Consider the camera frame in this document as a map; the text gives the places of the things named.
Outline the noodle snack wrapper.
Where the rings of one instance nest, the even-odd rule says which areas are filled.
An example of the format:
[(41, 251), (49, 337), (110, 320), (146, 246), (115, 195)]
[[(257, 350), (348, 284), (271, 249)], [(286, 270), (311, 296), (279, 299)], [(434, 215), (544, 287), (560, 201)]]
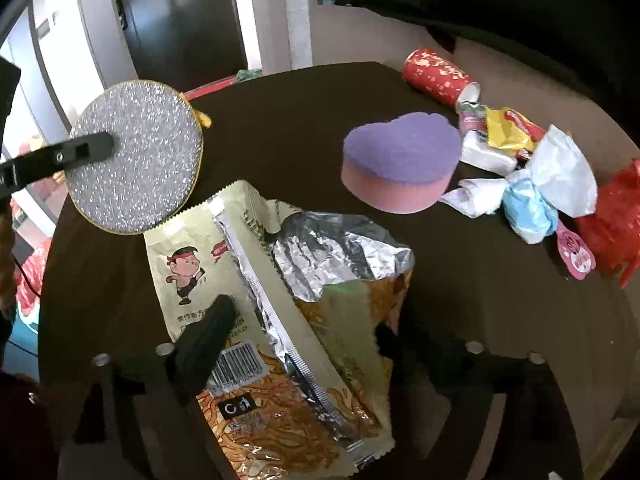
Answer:
[(168, 335), (214, 299), (236, 318), (198, 404), (239, 479), (345, 479), (394, 447), (396, 330), (413, 251), (360, 214), (304, 211), (245, 181), (144, 236)]

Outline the red plastic bag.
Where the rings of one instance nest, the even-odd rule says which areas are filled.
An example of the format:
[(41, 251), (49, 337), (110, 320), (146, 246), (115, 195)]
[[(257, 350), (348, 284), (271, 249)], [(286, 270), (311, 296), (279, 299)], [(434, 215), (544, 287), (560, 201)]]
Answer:
[(576, 220), (597, 269), (618, 274), (621, 289), (639, 270), (639, 192), (639, 159), (634, 158), (599, 188), (594, 214)]

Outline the yellow chips bag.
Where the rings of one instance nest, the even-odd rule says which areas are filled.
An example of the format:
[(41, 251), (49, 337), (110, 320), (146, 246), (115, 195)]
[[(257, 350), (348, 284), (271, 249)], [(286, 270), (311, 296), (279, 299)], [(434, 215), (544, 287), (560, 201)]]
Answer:
[(481, 148), (521, 160), (529, 160), (546, 134), (546, 129), (510, 107), (490, 108), (480, 103), (464, 102), (458, 115), (464, 136), (472, 134)]

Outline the white paper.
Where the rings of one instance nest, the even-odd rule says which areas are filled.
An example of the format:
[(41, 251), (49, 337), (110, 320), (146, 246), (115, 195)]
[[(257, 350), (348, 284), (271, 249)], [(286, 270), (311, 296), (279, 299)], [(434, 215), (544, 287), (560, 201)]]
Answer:
[(573, 138), (550, 125), (526, 169), (541, 196), (572, 218), (596, 211), (598, 186), (590, 163)]

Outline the round silver scouring pad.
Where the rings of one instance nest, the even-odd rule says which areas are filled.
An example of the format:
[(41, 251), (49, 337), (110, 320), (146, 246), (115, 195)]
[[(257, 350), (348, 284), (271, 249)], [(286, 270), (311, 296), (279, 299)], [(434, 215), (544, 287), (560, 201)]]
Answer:
[(105, 132), (111, 154), (65, 171), (70, 200), (98, 228), (134, 235), (179, 211), (194, 190), (204, 153), (204, 120), (182, 93), (161, 82), (114, 84), (93, 100), (70, 138)]

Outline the black refrigerator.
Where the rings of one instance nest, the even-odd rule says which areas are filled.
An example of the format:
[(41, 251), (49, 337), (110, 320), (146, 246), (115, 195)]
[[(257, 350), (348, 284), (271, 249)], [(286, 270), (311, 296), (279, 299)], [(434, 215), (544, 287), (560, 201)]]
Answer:
[(247, 68), (235, 0), (117, 0), (137, 75), (187, 92)]

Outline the red paper cup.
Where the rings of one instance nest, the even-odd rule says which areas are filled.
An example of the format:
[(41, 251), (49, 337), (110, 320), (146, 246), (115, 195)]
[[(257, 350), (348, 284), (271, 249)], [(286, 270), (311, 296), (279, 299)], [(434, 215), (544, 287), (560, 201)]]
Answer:
[(416, 49), (408, 55), (402, 66), (402, 78), (414, 90), (453, 110), (480, 102), (480, 84), (429, 48)]

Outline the black hanging cloth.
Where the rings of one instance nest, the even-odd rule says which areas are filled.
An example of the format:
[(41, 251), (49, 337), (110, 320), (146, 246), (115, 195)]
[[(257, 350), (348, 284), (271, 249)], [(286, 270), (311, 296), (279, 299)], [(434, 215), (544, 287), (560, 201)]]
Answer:
[(332, 0), (491, 47), (613, 106), (639, 88), (639, 0)]

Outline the purple pink heart sponge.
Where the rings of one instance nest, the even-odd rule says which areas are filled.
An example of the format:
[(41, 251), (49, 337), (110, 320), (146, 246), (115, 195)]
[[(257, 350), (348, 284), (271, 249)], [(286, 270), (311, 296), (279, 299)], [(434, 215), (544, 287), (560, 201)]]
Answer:
[(415, 214), (446, 192), (461, 151), (460, 133), (446, 117), (413, 112), (352, 129), (343, 143), (341, 180), (375, 209)]

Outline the white tissue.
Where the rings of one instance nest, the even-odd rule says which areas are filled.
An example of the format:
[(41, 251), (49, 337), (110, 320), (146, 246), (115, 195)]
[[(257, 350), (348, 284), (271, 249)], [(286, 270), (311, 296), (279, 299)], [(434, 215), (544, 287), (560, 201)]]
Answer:
[(505, 178), (463, 179), (438, 201), (465, 217), (476, 219), (485, 214), (494, 214), (501, 207), (507, 188), (508, 181)]

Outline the light blue wrapper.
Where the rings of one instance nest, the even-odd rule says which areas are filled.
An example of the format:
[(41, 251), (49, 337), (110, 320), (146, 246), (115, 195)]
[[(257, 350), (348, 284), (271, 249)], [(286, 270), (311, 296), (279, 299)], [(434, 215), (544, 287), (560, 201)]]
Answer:
[(506, 177), (502, 208), (512, 230), (526, 244), (541, 243), (558, 227), (558, 211), (542, 197), (527, 169)]

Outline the pink candy wrapper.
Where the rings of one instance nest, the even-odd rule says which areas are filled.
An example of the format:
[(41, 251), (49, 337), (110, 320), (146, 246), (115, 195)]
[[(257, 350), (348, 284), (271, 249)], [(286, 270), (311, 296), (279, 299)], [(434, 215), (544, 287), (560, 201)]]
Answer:
[(561, 220), (556, 226), (556, 244), (568, 273), (578, 281), (584, 280), (596, 268), (596, 258), (582, 238), (567, 229)]

